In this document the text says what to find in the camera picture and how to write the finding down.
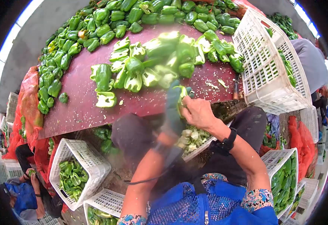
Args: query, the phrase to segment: person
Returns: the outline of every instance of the person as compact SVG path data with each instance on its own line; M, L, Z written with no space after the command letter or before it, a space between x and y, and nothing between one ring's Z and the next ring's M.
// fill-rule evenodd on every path
M313 94L328 82L328 70L324 61L324 54L307 39L296 39L290 42L303 66L310 94Z
M167 92L165 121L156 135L148 122L128 114L112 125L111 139L123 151L133 177L118 224L278 224L264 162L258 155L266 125L264 111L248 107L227 127L210 102L183 98L173 82ZM173 147L186 122L209 132L213 155L201 169L192 168ZM171 166L167 156L177 153Z
M27 223L38 222L38 219L44 217L45 211L51 217L59 218L63 202L58 195L50 196L37 178L35 170L31 168L27 157L33 156L34 153L27 144L18 146L15 153L24 174L21 177L9 178L1 185L15 214Z

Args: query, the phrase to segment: glove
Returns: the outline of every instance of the glove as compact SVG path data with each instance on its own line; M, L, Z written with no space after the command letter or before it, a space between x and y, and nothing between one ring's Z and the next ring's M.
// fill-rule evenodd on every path
M165 105L165 121L164 125L161 127L162 132L166 133L168 136L178 139L182 131L185 129L186 120L181 119L178 112L178 100L180 98L181 89L174 88L179 85L179 80L175 80L169 87L167 91L167 99ZM186 88L187 92L191 92L191 87Z

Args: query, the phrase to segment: maroon table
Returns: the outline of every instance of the maroon table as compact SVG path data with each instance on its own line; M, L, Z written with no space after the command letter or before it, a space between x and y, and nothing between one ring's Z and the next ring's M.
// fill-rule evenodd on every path
M162 32L179 30L181 34L197 39L202 35L193 27L187 25L168 26L145 26L144 30L138 34L127 31L131 43L140 41L142 44L156 38ZM219 32L220 39L232 41L231 36L223 36ZM110 53L113 50L117 39L109 44L98 47L90 53L83 49L71 61L70 67L65 71L62 82L62 92L69 95L69 102L62 104L56 99L55 105L50 109L44 119L44 128L39 133L39 139L52 137L64 133L70 133L86 128L110 124L122 115L135 113L139 116L154 115L162 113L165 104L165 91L160 87L142 87L139 93L132 93L126 89L114 89L117 97L117 105L113 108L98 108L95 106L97 96L94 89L96 84L90 80L90 67L95 64L110 63ZM235 72L229 63L211 63L206 61L204 65L195 66L195 71L191 79L182 79L180 82L185 86L192 87L195 97L204 98L212 103L228 101L233 99L233 84ZM225 89L218 83L221 78L229 88ZM219 89L208 86L211 83ZM239 90L243 90L243 85L239 83Z

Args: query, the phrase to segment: patterned shirt cuff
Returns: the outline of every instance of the patterned shirt cuff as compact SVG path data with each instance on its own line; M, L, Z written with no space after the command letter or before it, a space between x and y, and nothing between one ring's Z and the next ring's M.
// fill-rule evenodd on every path
M146 218L141 215L127 214L122 216L117 225L144 225L146 224Z
M274 207L273 194L267 189L255 189L247 192L241 202L241 207L249 213L266 206Z

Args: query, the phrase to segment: concrete floor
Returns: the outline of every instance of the concrete floor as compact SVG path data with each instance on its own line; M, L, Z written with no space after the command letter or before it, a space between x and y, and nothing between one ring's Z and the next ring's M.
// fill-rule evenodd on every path
M216 117L222 119L225 123L230 122L234 115L239 113L246 107L244 101L227 101L224 103L218 103L217 105L212 105L212 109ZM285 139L289 142L289 131L288 131L288 119L289 116L296 116L298 120L300 120L299 111L294 111L290 113L285 113L279 116L280 120L280 131ZM153 126L158 126L160 124L161 118L150 118ZM93 129L81 130L73 133L68 133L65 135L66 138L85 140L90 142L96 149L100 149L100 139L97 138L93 134ZM207 149L202 153L197 155L195 158L190 160L188 164L190 166L196 166L198 168L202 167L206 161L210 158L211 152ZM125 184L124 180L130 180L132 177L131 171L126 168L124 164L124 157L121 153L116 155L105 155L105 158L112 165L112 170L106 177L105 181L98 188L99 192L103 188L108 188L112 191L116 191L121 194L125 194L127 184ZM76 211L67 210L66 213L62 214L63 220L60 220L61 224L70 224L70 225L81 225L86 224L84 208L81 206Z

